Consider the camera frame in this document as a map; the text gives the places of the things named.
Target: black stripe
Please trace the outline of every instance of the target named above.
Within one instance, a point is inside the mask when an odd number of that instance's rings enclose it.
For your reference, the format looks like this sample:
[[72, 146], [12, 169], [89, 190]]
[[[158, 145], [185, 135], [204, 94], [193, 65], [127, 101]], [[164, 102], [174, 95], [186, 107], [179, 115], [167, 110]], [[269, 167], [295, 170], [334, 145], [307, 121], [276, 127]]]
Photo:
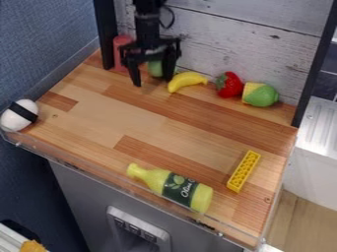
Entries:
[[8, 109], [10, 109], [13, 112], [19, 114], [20, 116], [22, 116], [25, 119], [31, 121], [32, 123], [35, 123], [37, 121], [37, 115], [36, 114], [30, 112], [29, 110], [27, 110], [26, 108], [18, 105], [15, 102], [12, 102], [12, 104], [10, 105], [10, 107]]

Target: banana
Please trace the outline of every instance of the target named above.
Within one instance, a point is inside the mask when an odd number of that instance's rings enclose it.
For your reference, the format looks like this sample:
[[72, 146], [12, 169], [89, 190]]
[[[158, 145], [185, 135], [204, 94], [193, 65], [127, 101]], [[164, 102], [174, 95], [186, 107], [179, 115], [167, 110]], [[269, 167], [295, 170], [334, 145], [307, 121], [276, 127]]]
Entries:
[[177, 74], [168, 83], [168, 91], [170, 93], [176, 92], [178, 89], [186, 86], [204, 84], [206, 85], [208, 80], [202, 75], [195, 72], [184, 72]]

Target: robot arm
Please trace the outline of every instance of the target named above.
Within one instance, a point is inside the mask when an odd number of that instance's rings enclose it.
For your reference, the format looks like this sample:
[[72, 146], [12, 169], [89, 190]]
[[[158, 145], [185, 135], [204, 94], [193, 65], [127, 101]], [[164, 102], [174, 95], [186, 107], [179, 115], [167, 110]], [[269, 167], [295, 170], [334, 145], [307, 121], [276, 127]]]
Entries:
[[163, 78], [172, 79], [176, 60], [180, 57], [179, 38], [160, 37], [160, 10], [167, 0], [133, 0], [136, 6], [136, 41], [119, 47], [121, 63], [128, 69], [133, 84], [141, 87], [139, 65], [162, 61]]

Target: red object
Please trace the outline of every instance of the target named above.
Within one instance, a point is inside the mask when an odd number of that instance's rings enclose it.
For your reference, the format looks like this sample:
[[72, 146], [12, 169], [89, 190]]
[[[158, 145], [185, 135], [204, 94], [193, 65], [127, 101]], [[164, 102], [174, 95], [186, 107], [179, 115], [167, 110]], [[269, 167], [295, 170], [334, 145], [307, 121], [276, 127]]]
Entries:
[[216, 82], [218, 95], [223, 98], [241, 95], [243, 92], [243, 83], [233, 72], [225, 72]]
[[114, 70], [120, 72], [126, 72], [127, 68], [122, 66], [120, 62], [120, 53], [118, 47], [133, 41], [133, 38], [129, 35], [118, 35], [113, 39], [113, 58], [114, 58]]

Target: wooden floor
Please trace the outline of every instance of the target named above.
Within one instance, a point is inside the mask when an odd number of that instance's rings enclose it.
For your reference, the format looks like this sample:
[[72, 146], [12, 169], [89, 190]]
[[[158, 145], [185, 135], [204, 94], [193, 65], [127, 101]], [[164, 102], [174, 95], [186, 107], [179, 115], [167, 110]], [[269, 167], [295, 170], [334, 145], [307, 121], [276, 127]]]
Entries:
[[336, 252], [337, 212], [283, 191], [267, 243], [285, 252]]

